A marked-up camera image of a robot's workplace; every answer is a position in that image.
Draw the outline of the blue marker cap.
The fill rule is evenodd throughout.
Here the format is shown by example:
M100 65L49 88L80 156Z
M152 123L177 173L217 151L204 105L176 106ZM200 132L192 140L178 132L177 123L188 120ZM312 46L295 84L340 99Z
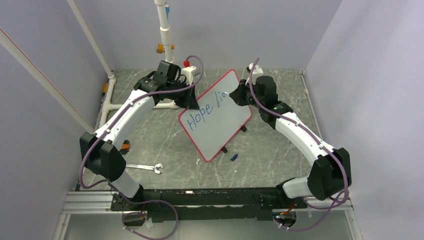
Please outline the blue marker cap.
M234 156L232 156L232 157L230 158L230 160L231 160L232 162L234 162L237 158L238 158L238 154L235 154Z

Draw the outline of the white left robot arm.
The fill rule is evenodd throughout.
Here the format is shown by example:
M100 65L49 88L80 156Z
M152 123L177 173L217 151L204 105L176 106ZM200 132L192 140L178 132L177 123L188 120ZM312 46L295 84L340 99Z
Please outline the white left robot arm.
M79 139L84 169L103 177L124 195L131 210L144 203L143 187L127 172L127 162L120 153L122 145L138 121L165 99L183 109L198 110L194 84L182 80L183 70L176 64L159 62L157 70L139 79L118 111L94 133L85 132Z

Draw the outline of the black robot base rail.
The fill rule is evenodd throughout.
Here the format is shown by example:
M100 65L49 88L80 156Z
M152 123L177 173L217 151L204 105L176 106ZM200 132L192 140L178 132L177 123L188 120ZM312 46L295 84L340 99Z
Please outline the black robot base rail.
M256 219L271 221L278 212L305 209L301 197L289 199L276 187L144 189L139 199L115 193L113 212L143 212L154 223L165 221Z

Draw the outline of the pink-framed whiteboard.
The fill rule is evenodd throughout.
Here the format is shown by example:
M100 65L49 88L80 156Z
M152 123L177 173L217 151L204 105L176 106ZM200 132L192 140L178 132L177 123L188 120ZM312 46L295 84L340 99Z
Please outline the pink-framed whiteboard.
M230 69L197 98L199 110L185 109L178 117L206 162L210 162L252 117L249 106L238 106L224 94L233 92L239 83L236 71Z

